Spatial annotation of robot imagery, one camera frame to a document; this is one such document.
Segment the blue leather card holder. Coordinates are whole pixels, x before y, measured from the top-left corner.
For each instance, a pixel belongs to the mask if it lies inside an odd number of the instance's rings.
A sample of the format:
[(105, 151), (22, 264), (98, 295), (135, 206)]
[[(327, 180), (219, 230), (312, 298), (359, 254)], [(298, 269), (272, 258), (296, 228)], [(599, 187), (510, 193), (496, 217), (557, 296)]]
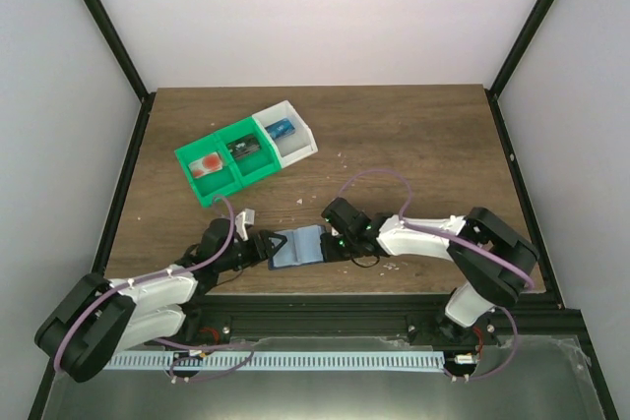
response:
[(320, 236), (325, 232), (323, 225), (309, 225), (278, 233), (287, 237), (287, 242), (268, 261), (269, 270), (284, 270), (323, 263)]

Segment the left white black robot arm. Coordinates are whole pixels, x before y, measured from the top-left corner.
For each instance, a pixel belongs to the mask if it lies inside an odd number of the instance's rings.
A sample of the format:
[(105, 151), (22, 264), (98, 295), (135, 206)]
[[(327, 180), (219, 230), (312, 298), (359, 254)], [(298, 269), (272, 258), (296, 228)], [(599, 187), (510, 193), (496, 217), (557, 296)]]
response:
[(200, 242), (164, 270), (128, 279), (83, 276), (35, 332), (34, 343), (56, 371), (78, 383), (115, 354), (156, 338), (191, 344), (201, 321), (185, 304), (216, 287), (221, 273), (262, 263), (286, 242), (270, 230), (243, 236), (228, 219), (214, 219)]

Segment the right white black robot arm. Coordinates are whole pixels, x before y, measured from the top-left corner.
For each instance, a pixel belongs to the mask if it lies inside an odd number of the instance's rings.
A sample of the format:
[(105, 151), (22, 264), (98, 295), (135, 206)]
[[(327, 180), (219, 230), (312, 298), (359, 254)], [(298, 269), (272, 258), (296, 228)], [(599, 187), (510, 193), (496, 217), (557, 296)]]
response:
[(538, 250), (486, 208), (446, 219), (413, 219), (400, 213), (369, 217), (336, 198), (322, 217), (331, 226), (320, 237), (326, 263), (422, 256), (455, 264), (466, 282), (425, 324), (429, 335), (445, 344), (468, 342), (480, 317), (495, 308), (513, 307), (524, 290), (534, 287), (531, 273)]

